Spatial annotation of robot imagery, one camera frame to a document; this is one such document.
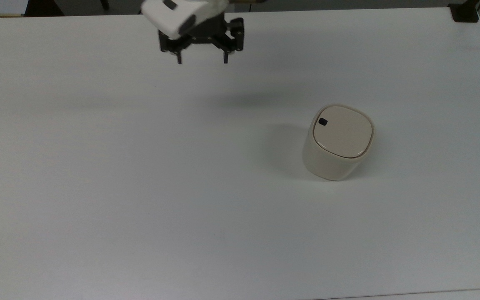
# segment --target white robot arm housing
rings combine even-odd
[[[158,28],[160,50],[176,55],[178,63],[181,51],[191,44],[213,44],[223,50],[227,63],[230,53],[244,48],[244,20],[225,22],[228,4],[229,0],[146,0],[142,14]]]

